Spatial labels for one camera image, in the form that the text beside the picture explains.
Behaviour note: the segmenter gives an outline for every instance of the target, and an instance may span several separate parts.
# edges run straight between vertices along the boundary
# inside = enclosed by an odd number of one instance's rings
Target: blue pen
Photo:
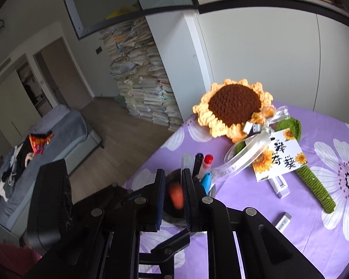
[[[207,173],[200,181],[200,184],[203,186],[206,194],[209,193],[209,189],[211,188],[211,183],[212,183],[211,173]]]

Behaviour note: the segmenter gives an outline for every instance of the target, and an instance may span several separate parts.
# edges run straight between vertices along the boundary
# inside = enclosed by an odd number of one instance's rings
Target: red fabric
[[[40,258],[32,249],[0,244],[0,265],[4,267],[3,271],[8,279],[18,279],[16,273],[24,276]]]

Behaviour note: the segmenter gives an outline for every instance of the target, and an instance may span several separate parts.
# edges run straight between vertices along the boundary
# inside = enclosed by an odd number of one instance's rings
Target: crochet sunflower
[[[236,143],[247,137],[243,132],[247,121],[263,125],[261,110],[271,106],[272,100],[273,96],[263,91],[259,82],[249,85],[246,79],[225,80],[221,85],[213,83],[193,112],[198,115],[199,125],[209,127],[212,137],[226,135]]]

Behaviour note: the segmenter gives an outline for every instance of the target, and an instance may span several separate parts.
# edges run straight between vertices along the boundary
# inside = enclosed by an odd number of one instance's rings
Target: red pen cap
[[[213,162],[213,156],[211,154],[207,154],[205,157],[204,157],[204,162],[206,164],[212,164]]]

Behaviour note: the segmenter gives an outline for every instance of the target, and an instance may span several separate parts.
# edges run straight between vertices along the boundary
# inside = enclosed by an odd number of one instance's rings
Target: card with sunflower print
[[[308,162],[289,128],[274,132],[272,141],[252,163],[258,182],[295,171]]]

